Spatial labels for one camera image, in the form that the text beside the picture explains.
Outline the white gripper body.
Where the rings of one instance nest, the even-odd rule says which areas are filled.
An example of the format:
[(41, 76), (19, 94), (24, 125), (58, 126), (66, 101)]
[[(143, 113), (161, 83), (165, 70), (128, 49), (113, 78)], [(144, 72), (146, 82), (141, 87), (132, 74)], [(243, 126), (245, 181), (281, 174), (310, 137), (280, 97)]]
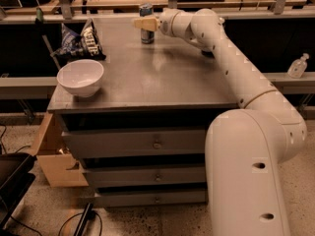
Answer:
[(190, 23), (193, 15), (182, 10), (165, 9), (159, 15), (160, 31), (171, 37), (190, 39), (193, 36)]

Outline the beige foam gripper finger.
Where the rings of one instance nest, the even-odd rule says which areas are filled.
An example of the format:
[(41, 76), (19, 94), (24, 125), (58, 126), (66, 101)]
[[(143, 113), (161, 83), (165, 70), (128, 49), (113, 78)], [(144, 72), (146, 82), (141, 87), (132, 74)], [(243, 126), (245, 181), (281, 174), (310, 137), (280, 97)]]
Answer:
[(157, 31), (159, 20), (154, 16), (140, 17), (133, 20), (133, 26), (141, 30)]

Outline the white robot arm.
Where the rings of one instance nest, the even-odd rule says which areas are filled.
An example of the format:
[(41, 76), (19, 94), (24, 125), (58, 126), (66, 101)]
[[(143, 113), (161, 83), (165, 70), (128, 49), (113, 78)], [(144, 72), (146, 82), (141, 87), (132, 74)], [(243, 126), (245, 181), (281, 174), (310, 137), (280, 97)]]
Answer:
[(212, 53), (237, 101), (206, 136), (213, 236), (290, 236), (278, 165), (305, 145), (302, 116), (228, 38), (214, 11), (166, 9), (133, 24)]

